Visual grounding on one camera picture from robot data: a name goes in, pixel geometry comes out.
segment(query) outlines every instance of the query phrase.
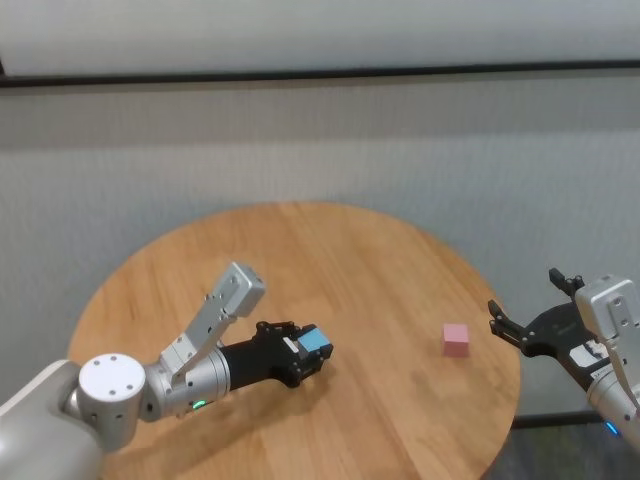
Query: black stripe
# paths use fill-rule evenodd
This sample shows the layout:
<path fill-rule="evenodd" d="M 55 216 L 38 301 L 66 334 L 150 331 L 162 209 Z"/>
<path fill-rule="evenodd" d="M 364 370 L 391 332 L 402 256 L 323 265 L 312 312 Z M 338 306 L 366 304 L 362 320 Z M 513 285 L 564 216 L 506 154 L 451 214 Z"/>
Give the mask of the black stripe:
<path fill-rule="evenodd" d="M 563 425 L 583 425 L 601 423 L 602 417 L 596 412 L 551 413 L 546 415 L 519 415 L 513 419 L 511 428 L 559 427 Z"/>
<path fill-rule="evenodd" d="M 637 69 L 640 60 L 609 60 L 580 62 L 511 63 L 497 65 L 459 65 L 447 67 L 354 68 L 345 70 L 272 71 L 262 73 L 178 73 L 151 75 L 95 75 L 95 76 L 4 76 L 0 88 L 48 87 L 69 85 L 118 85 L 195 82 L 236 82 L 260 80 L 339 79 L 366 77 L 394 77 L 409 75 L 455 75 L 469 73 L 506 73 L 558 70 Z"/>

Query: wooden table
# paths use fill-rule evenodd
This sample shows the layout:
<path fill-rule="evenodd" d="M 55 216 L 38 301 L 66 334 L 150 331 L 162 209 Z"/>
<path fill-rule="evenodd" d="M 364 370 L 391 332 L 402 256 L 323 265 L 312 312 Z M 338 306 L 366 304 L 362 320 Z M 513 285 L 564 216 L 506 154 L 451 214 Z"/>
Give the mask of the wooden table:
<path fill-rule="evenodd" d="M 263 382 L 182 420 L 140 422 L 104 479 L 473 479 L 500 451 L 520 386 L 516 349 L 489 331 L 494 297 L 464 260 L 393 217 L 334 204 L 242 208 L 146 246 L 87 306 L 70 347 L 157 359 L 229 262 L 267 293 L 226 343 L 259 320 L 317 323 L 335 345 L 297 390 Z M 469 325 L 471 356 L 444 358 L 446 322 Z"/>

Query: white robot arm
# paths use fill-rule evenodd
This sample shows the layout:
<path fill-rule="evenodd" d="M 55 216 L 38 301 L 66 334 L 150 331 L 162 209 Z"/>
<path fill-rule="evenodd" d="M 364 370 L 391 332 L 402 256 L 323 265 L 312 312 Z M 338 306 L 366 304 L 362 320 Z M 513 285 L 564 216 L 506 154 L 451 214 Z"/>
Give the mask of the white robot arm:
<path fill-rule="evenodd" d="M 0 407 L 0 478 L 95 480 L 104 453 L 126 446 L 138 419 L 180 417 L 269 378 L 295 388 L 320 371 L 333 345 L 315 325 L 260 322 L 250 340 L 222 345 L 264 291 L 251 268 L 233 263 L 157 362 L 110 353 L 82 368 L 68 360 L 45 368 Z"/>
<path fill-rule="evenodd" d="M 605 275 L 586 284 L 549 271 L 570 298 L 526 327 L 512 322 L 491 300 L 494 335 L 528 357 L 554 357 L 585 390 L 589 403 L 640 451 L 640 296 L 628 279 Z"/>

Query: gray wall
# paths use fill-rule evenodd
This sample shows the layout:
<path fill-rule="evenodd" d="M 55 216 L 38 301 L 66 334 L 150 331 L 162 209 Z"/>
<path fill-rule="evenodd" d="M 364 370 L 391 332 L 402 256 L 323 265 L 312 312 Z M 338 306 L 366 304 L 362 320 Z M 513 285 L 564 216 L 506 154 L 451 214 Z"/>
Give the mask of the gray wall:
<path fill-rule="evenodd" d="M 637 0 L 50 2 L 0 2 L 7 74 L 626 60 L 640 49 Z"/>
<path fill-rule="evenodd" d="M 0 92 L 0 400 L 128 255 L 252 202 L 414 222 L 523 322 L 562 298 L 549 266 L 638 280 L 639 148 L 624 72 Z M 524 373 L 521 413 L 584 407 L 552 362 Z"/>

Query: small cube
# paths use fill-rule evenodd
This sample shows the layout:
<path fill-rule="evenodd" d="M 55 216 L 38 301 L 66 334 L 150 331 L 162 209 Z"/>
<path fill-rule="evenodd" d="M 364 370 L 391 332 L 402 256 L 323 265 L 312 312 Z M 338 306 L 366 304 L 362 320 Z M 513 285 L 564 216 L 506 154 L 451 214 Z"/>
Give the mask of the small cube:
<path fill-rule="evenodd" d="M 305 333 L 298 338 L 298 346 L 300 347 L 300 356 L 305 358 L 311 352 L 326 347 L 331 342 L 319 328 L 314 328 L 310 332 Z"/>
<path fill-rule="evenodd" d="M 442 354 L 445 357 L 469 356 L 469 329 L 465 324 L 444 324 L 442 327 Z"/>

